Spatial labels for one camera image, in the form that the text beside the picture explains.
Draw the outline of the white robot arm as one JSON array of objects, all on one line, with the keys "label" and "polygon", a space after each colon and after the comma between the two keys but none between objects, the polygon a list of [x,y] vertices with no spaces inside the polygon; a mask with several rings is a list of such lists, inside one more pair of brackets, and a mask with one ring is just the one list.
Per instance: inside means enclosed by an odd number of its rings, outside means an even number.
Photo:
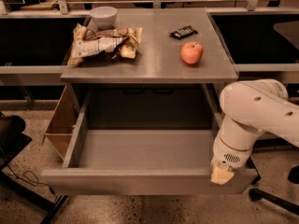
[{"label": "white robot arm", "polygon": [[299,147],[299,106],[274,79],[237,81],[219,98],[223,121],[213,145],[211,181],[224,185],[243,167],[258,138],[272,133]]}]

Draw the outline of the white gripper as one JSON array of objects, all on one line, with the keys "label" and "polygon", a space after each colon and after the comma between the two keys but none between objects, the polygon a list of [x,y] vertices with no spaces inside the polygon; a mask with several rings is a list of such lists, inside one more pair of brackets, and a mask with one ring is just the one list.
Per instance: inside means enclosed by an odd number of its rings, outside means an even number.
[{"label": "white gripper", "polygon": [[224,185],[230,181],[235,173],[229,170],[241,168],[246,164],[255,142],[263,134],[261,129],[241,124],[225,116],[213,144],[211,166],[214,168],[211,182]]}]

